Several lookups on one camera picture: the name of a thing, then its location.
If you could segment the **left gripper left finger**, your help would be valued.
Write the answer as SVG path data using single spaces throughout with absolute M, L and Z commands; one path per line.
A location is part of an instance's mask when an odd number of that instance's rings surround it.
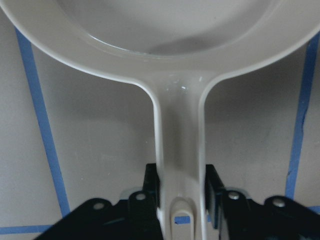
M 145 166 L 143 186 L 115 205 L 92 198 L 37 237 L 39 240 L 161 240 L 157 217 L 160 180 L 154 163 Z

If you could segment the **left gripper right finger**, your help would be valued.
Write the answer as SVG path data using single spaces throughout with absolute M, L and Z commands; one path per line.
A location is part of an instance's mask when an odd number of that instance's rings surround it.
M 224 186 L 212 164 L 205 167 L 205 207 L 220 240 L 318 240 L 320 216 L 281 195 L 259 204 Z

